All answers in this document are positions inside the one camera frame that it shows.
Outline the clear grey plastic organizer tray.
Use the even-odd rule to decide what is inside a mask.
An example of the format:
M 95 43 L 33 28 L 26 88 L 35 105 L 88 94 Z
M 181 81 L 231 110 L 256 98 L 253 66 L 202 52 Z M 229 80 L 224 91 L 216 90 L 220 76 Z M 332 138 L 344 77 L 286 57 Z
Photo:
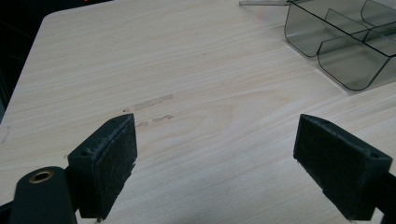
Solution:
M 396 81 L 396 0 L 290 0 L 284 32 L 351 91 Z

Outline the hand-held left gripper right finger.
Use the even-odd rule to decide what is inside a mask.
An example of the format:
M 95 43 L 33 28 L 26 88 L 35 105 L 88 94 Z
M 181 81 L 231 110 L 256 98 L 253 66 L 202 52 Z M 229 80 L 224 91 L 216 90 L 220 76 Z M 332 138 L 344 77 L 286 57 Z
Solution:
M 348 220 L 369 220 L 376 209 L 393 220 L 392 157 L 318 117 L 302 114 L 293 158 Z

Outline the thin grey flat strip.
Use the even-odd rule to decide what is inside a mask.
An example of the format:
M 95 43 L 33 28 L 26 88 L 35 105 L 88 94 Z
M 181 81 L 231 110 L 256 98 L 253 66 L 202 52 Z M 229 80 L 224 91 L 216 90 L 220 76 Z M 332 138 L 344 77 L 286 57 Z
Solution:
M 287 6 L 290 0 L 240 0 L 239 6 Z

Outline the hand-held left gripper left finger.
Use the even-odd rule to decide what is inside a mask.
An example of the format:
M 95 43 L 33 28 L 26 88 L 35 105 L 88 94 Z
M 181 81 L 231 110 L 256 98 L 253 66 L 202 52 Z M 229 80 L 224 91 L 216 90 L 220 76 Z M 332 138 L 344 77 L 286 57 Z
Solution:
M 134 116 L 105 122 L 67 157 L 67 174 L 83 218 L 105 219 L 137 159 Z

